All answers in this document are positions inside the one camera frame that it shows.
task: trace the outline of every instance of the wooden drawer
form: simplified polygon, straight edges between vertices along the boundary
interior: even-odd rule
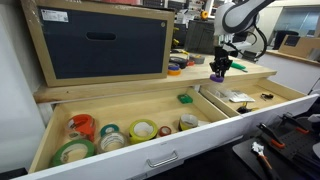
[[[240,115],[240,113],[237,112],[237,109],[242,105],[242,103],[234,103],[231,101],[221,100],[215,95],[217,89],[240,90],[248,94],[250,97],[255,99],[255,102],[248,102],[247,107],[259,108],[257,110],[258,112],[260,112],[264,108],[272,107],[274,105],[281,105],[283,103],[287,103],[289,101],[303,98],[306,96],[305,94],[297,92],[288,87],[282,86],[275,82],[269,81],[265,78],[223,84],[216,83],[201,86],[200,93],[230,117]],[[262,93],[273,94],[274,98],[272,100],[263,100],[260,97]],[[299,113],[305,112],[308,109],[289,108],[288,106],[283,104],[283,106],[278,107],[278,110],[283,110],[286,112],[295,112],[294,114],[297,115]]]
[[[193,98],[192,104],[178,101],[177,95],[184,93]],[[104,125],[115,123],[123,134],[128,135],[130,124],[141,118],[153,120],[158,127],[169,126],[173,134],[49,168],[57,149],[70,141],[64,132],[68,119],[81,113],[90,114],[97,122],[95,144],[99,140],[98,131]],[[179,132],[179,117],[184,113],[193,114],[209,124]],[[172,161],[174,163],[242,135],[250,123],[242,122],[241,119],[228,118],[191,88],[58,104],[29,170],[31,174],[21,178],[128,179],[145,172],[154,172],[157,167],[150,167],[148,159],[157,164],[176,157]]]

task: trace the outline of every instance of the yellow tape roll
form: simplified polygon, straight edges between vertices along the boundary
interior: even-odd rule
[[[191,114],[183,114],[179,124],[182,131],[195,128],[198,126],[198,118]]]
[[[157,125],[148,119],[140,119],[130,125],[129,139],[131,144],[137,144],[157,137]]]

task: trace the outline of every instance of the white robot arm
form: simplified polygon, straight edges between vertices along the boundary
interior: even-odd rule
[[[232,61],[228,58],[228,52],[222,48],[223,45],[226,44],[237,50],[231,43],[233,34],[243,32],[251,26],[255,26],[259,11],[273,1],[247,0],[239,4],[227,3],[217,9],[214,22],[215,59],[214,62],[210,63],[211,69],[215,74],[210,76],[211,80],[223,82],[224,74],[231,66]],[[258,28],[257,31],[261,36],[263,35]]]

